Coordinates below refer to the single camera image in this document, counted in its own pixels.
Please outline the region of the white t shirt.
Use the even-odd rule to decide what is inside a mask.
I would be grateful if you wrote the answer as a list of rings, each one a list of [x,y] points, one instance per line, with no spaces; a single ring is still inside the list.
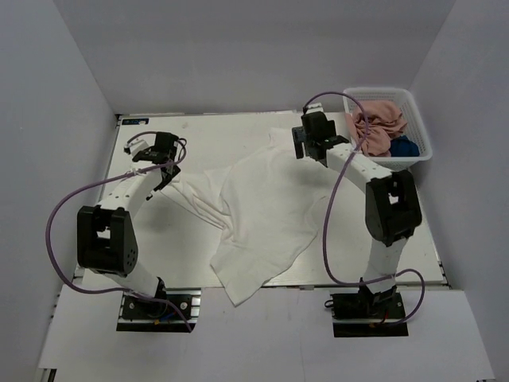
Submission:
[[[234,306],[287,271],[318,234],[313,208],[330,195],[333,172],[296,159],[290,131],[235,164],[180,173],[163,195],[220,229],[210,265]]]

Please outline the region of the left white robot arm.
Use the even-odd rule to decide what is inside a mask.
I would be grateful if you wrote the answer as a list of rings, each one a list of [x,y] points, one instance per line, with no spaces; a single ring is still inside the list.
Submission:
[[[77,213],[77,260],[89,271],[113,280],[132,295],[162,298],[162,280],[138,259],[133,220],[153,193],[181,171],[186,140],[157,132],[153,145],[138,137],[124,146],[130,168],[97,205]]]

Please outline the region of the blue t shirt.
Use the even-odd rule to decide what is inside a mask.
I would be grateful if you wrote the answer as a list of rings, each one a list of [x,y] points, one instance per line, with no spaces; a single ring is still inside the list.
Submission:
[[[389,152],[391,157],[394,158],[414,158],[420,156],[418,145],[409,140],[405,135],[401,135],[390,141]]]

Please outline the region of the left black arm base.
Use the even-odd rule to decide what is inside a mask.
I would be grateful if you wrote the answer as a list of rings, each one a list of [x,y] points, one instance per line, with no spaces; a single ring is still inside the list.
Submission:
[[[133,333],[190,333],[199,316],[201,290],[167,290],[166,298],[180,310],[191,329],[188,329],[175,308],[124,294],[116,330]]]

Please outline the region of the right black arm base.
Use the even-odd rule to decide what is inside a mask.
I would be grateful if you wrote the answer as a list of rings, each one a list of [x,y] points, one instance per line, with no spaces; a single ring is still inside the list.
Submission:
[[[336,338],[408,337],[406,317],[400,293],[381,304],[370,306],[361,293],[332,294],[324,308],[332,314],[333,334]]]

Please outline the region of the pink t shirt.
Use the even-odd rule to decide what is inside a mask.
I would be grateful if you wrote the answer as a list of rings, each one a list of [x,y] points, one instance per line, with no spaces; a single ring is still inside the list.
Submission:
[[[401,109],[389,100],[361,101],[366,111],[368,121],[368,134],[366,123],[361,109],[356,106],[351,113],[346,113],[345,122],[355,145],[361,142],[364,155],[372,157],[390,157],[390,141],[403,135],[407,121]]]

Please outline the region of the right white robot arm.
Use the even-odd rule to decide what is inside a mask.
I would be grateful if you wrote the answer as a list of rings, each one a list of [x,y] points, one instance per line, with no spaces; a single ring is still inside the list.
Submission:
[[[292,136],[298,159],[315,160],[364,193],[364,221],[372,241],[367,268],[359,281],[360,299],[369,306],[392,299],[402,251],[422,223],[412,174],[389,170],[357,153],[336,133],[335,122],[327,118],[320,104],[305,109]]]

